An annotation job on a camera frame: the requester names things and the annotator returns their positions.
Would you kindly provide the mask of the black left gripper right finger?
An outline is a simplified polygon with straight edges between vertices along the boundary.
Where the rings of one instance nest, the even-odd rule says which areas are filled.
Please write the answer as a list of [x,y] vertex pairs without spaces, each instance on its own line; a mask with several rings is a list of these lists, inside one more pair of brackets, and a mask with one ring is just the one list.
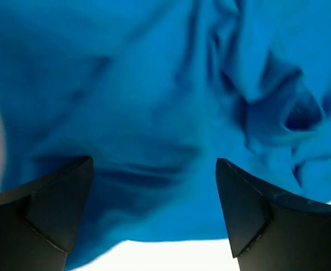
[[226,159],[216,182],[242,271],[331,270],[331,205],[290,193]]

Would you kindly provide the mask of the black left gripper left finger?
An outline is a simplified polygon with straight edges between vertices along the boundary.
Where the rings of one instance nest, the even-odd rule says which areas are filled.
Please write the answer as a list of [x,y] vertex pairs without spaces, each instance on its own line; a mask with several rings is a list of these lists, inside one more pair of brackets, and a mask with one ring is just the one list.
[[90,157],[0,193],[0,271],[63,270],[93,177]]

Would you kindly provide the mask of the blue t shirt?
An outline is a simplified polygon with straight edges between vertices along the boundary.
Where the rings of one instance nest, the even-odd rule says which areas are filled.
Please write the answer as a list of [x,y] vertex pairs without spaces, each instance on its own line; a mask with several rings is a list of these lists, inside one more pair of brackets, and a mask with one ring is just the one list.
[[90,156],[66,270],[227,237],[215,163],[331,201],[331,1],[0,1],[0,188]]

